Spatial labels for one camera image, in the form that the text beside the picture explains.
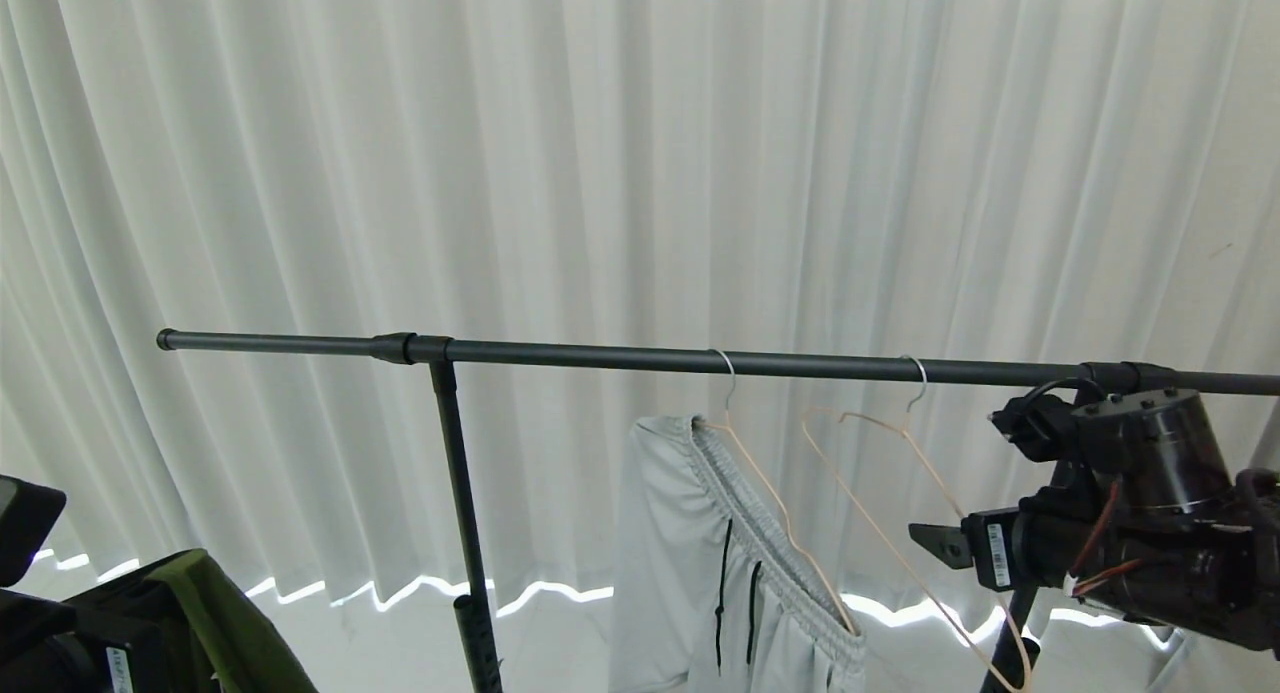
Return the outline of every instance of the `drawstring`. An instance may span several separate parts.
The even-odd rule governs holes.
[[[721,655],[719,655],[719,629],[724,620],[724,569],[728,566],[728,539],[733,534],[733,519],[728,519],[728,528],[724,529],[724,552],[721,553],[721,597],[719,605],[716,606],[716,673],[719,674],[721,670]]]
[[[760,582],[760,561],[755,561],[755,567],[751,570],[751,598],[748,601],[748,614],[746,620],[749,620],[749,629],[746,629],[746,665],[751,665],[751,644],[755,642],[755,584]]]

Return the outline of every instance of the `green garment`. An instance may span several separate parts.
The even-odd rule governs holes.
[[[175,693],[315,693],[275,625],[207,551],[188,551],[146,578],[166,585],[186,616],[156,621]]]

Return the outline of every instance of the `black metal rod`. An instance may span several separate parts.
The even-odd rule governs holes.
[[[1021,630],[1027,625],[1028,616],[1032,615],[1032,606],[1036,605],[1036,587],[1018,588],[1014,591],[1014,598],[1009,602],[1009,615],[1014,619],[1014,625],[1018,628],[1018,634],[1021,637]],[[1030,671],[1023,670],[1023,657],[1018,652],[1018,644],[1014,642],[1014,632],[1009,630],[1009,624],[1000,626],[1000,638],[996,640],[996,651],[991,656],[991,664],[996,666],[996,670],[1005,679],[1009,680],[1015,688],[1021,688],[1027,681],[1025,676]],[[1027,647],[1027,657],[1029,658],[1032,666],[1036,666],[1036,658],[1039,657],[1039,644],[1030,638],[1023,638],[1023,646]],[[1005,684],[1000,683],[1000,679],[995,674],[987,671],[987,679],[982,681],[982,689],[979,693],[1007,693]]]
[[[462,560],[467,567],[467,584],[471,589],[468,598],[460,599],[461,607],[460,602],[454,602],[460,611],[458,625],[463,634],[467,670],[471,671],[471,680],[477,693],[500,693],[502,680],[493,639],[493,616],[489,614],[489,589],[480,555],[480,529],[476,525],[476,505],[471,496],[471,474],[467,471],[462,415],[458,410],[458,379],[453,364],[445,360],[431,363],[431,383],[440,411],[444,455],[449,461],[449,483],[453,487],[453,507],[458,519],[458,533],[462,537]]]
[[[724,360],[716,352],[677,348],[627,348],[612,346],[563,346],[548,343],[500,343],[485,341],[449,341],[403,334],[403,339],[378,338],[314,338],[307,336],[257,336],[229,333],[188,333],[161,330],[156,342],[161,348],[198,348],[216,351],[257,351],[319,355],[367,355],[390,360],[387,351],[403,351],[403,363],[495,363],[508,365],[548,365],[567,368],[603,368],[622,370],[655,370],[672,373],[728,373]],[[847,380],[919,380],[920,371],[908,359],[865,356],[817,356],[799,354],[758,354],[727,351],[733,370],[740,375],[774,375],[785,378],[835,378]],[[931,383],[965,383],[974,386],[1039,386],[1047,380],[1082,375],[1078,365],[1043,363],[996,363],[966,360],[920,361]],[[1176,373],[1179,387],[1203,393],[1236,393],[1280,396],[1280,375],[1240,373]]]

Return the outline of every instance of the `white label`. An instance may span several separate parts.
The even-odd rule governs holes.
[[[123,648],[106,649],[106,667],[111,671],[111,690],[133,693],[133,676],[129,675],[129,653]]]
[[[996,585],[1005,588],[1012,583],[1009,578],[1009,557],[1005,556],[1005,529],[997,523],[988,525],[987,542],[991,543],[991,569],[996,574]]]

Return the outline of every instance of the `curtain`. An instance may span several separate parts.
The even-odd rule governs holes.
[[[1280,0],[3,0],[0,468],[100,570],[465,580],[421,368],[161,354],[160,328],[1280,373]],[[611,584],[640,415],[726,377],[461,365],[499,603]],[[742,378],[736,428],[846,592],[915,603],[804,444],[918,386]],[[968,510],[1047,479],[911,412]],[[1229,465],[1272,400],[1208,396]],[[892,436],[814,419],[896,544],[951,523]]]

